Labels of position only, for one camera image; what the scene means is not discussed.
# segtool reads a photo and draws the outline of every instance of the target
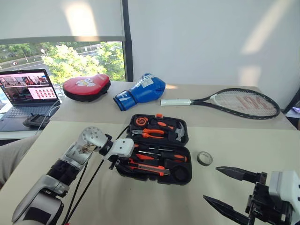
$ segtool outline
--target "pliers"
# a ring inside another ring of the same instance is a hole
[[[152,138],[164,138],[161,136],[152,136],[150,134],[160,134],[163,135],[165,132],[163,130],[155,130],[155,129],[143,129],[143,130],[133,130],[133,134],[135,135],[142,135],[142,137],[147,138],[147,137],[152,137]]]

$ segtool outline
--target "road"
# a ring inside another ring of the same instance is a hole
[[[46,66],[43,63],[43,61],[27,63],[19,66],[0,69],[0,71],[11,71],[11,70],[22,70],[22,69],[46,69],[47,71],[49,71],[48,66]]]

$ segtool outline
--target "boxing glove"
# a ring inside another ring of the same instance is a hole
[[[121,111],[125,111],[137,103],[159,99],[164,90],[165,82],[152,74],[144,74],[133,88],[121,92],[113,99]]]

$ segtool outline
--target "sunlight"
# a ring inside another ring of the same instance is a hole
[[[87,2],[65,2],[63,11],[76,41],[99,41],[94,15]]]
[[[170,85],[170,84],[166,84],[166,85],[165,85],[165,88],[166,88],[166,89],[178,89],[177,86]]]
[[[294,1],[276,0],[245,42],[241,53],[249,55],[258,52]]]
[[[257,87],[262,70],[258,66],[248,66],[239,69],[239,86]]]

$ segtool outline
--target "tennis racket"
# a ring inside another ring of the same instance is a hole
[[[268,96],[241,88],[224,89],[202,99],[161,99],[160,105],[204,105],[255,120],[271,119],[280,113],[277,103]]]

